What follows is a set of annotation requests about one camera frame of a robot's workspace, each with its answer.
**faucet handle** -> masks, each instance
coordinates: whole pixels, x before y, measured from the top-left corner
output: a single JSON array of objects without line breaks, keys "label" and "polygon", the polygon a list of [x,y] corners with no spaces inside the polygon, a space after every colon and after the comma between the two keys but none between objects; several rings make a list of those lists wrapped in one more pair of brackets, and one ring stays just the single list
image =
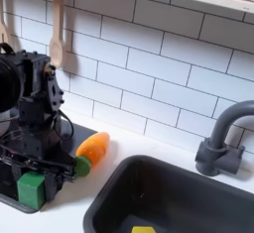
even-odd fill
[{"label": "faucet handle", "polygon": [[224,156],[218,158],[214,162],[214,166],[219,170],[236,175],[240,168],[244,151],[245,147],[243,146],[240,147],[238,150],[228,149],[228,152]]}]

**sink basin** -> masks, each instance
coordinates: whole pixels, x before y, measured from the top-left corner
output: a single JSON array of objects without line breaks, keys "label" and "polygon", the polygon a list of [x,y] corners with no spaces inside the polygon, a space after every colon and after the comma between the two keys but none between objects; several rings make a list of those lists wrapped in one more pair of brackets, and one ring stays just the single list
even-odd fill
[{"label": "sink basin", "polygon": [[87,210],[85,233],[253,233],[254,195],[159,160],[123,161]]}]

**wire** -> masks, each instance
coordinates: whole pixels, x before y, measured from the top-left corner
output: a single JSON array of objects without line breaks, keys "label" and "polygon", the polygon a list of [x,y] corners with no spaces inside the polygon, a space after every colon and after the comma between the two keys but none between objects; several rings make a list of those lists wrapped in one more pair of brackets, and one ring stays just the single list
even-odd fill
[{"label": "wire", "polygon": [[72,137],[73,137],[73,134],[74,134],[74,127],[73,127],[73,124],[72,122],[70,121],[70,119],[61,111],[59,110],[59,113],[60,113],[60,116],[62,116],[63,118],[65,118],[65,120],[69,123],[70,125],[70,128],[71,128],[71,133],[69,136],[67,137],[64,137],[62,136],[59,131],[56,129],[56,123],[55,123],[55,126],[54,126],[54,130],[55,132],[57,133],[57,135],[60,137],[61,140],[63,141],[69,141]]},{"label": "wire", "polygon": [[5,134],[5,135],[0,139],[0,141],[3,141],[6,137],[8,137],[8,136],[10,136],[10,135],[13,135],[13,134],[15,134],[15,133],[17,133],[17,132],[20,132],[20,133],[21,133],[21,134],[18,135],[18,136],[22,136],[22,131],[21,131],[21,130],[15,130],[15,131],[11,131],[11,132]]},{"label": "wire", "polygon": [[15,121],[15,120],[17,120],[18,118],[19,118],[19,115],[18,115],[18,116],[15,116],[15,117],[12,117],[12,118],[7,118],[7,119],[4,119],[4,120],[0,120],[0,123]]}]

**yellow object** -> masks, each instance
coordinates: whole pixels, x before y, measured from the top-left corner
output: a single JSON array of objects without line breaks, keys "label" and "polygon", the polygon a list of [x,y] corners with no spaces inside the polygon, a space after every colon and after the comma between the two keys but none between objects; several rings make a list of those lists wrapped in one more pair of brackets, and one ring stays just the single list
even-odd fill
[{"label": "yellow object", "polygon": [[133,227],[131,233],[156,233],[153,227]]},{"label": "yellow object", "polygon": [[86,139],[76,150],[77,157],[84,156],[91,160],[92,167],[96,166],[107,153],[109,135],[97,133]]}]

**yellow sponge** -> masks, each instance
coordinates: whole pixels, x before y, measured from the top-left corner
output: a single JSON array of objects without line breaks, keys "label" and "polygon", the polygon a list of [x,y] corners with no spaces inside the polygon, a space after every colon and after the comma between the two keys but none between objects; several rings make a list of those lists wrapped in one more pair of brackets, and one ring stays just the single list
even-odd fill
[{"label": "yellow sponge", "polygon": [[153,227],[133,227],[131,233],[156,233]]}]

